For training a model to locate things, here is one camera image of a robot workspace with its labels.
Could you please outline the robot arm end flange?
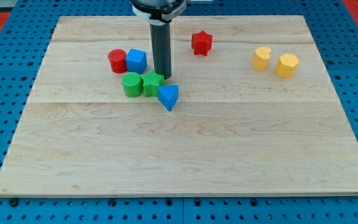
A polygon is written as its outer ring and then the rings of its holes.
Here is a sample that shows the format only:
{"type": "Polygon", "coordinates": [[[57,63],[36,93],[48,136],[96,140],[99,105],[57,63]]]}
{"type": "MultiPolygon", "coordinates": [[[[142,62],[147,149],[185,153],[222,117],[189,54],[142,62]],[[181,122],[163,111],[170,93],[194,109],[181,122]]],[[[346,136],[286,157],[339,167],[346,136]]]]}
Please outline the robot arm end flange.
{"type": "Polygon", "coordinates": [[[154,26],[170,23],[187,7],[187,0],[131,0],[134,14],[154,26]]]}

